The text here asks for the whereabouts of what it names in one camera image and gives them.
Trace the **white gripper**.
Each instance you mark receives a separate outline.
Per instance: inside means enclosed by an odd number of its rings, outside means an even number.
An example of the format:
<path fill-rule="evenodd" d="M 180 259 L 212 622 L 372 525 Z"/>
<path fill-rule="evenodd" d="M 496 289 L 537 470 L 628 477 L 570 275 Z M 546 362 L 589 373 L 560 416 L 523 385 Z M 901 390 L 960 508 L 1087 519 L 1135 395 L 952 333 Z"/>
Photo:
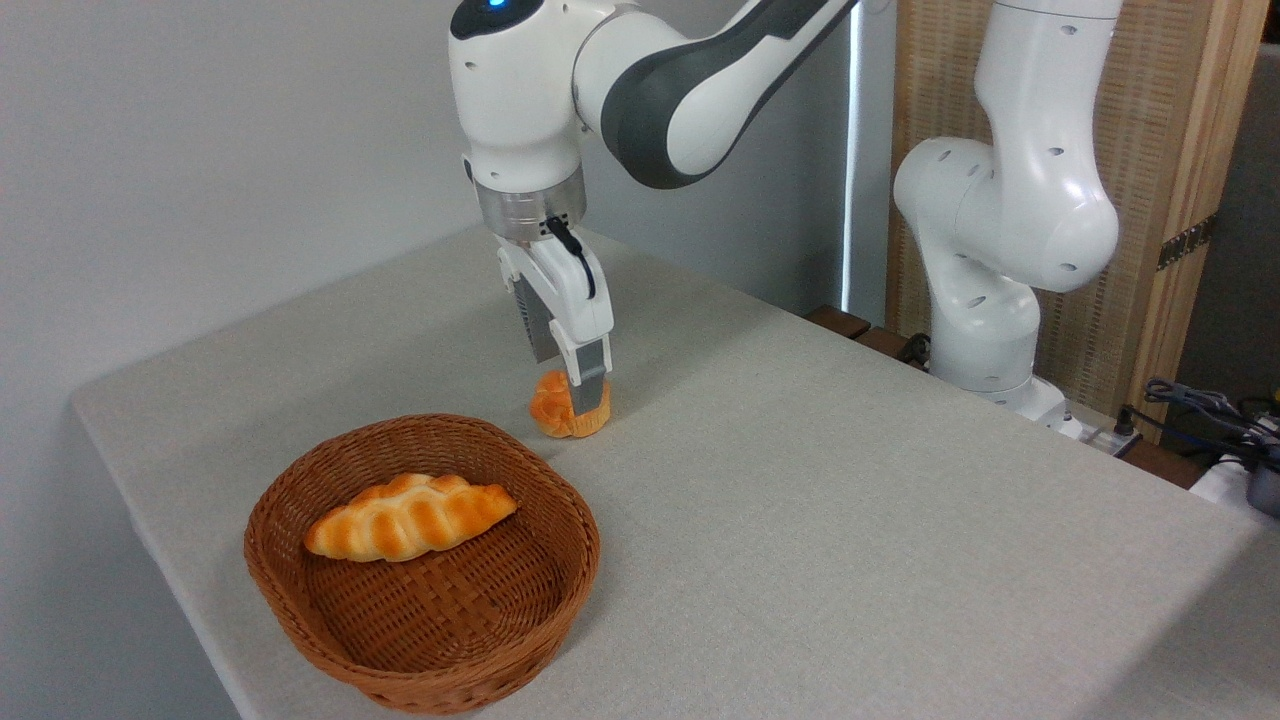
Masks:
<path fill-rule="evenodd" d="M 535 361 L 562 354 L 573 414 L 585 416 L 602 405 L 614 318 L 602 264 L 577 233 L 570 238 L 570 245 L 556 236 L 529 246 L 502 237 L 497 242 L 504 282 L 515 293 Z M 550 322 L 558 322 L 570 340 L 562 348 Z"/>

